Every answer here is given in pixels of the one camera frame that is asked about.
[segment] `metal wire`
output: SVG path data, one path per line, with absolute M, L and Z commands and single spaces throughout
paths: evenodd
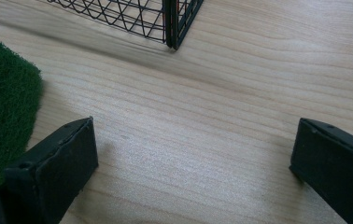
M 178 34 L 181 35 L 187 27 L 188 22 L 200 6 L 203 0 L 178 0 L 177 1 L 177 15 L 178 15 Z
M 165 42 L 162 0 L 48 0 L 93 20 Z

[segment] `light wood grain surface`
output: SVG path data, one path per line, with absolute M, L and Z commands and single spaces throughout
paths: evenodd
M 353 0 L 205 0 L 177 52 L 0 0 L 0 41 L 42 70 L 29 147 L 94 117 L 62 223 L 344 223 L 288 167 L 299 118 L 353 134 Z

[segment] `black wire cage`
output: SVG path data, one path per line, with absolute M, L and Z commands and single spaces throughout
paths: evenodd
M 204 0 L 48 0 L 178 49 Z

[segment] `green artificial turf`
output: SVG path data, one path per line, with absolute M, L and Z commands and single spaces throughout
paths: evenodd
M 0 43 L 0 183 L 27 146 L 42 91 L 40 71 Z

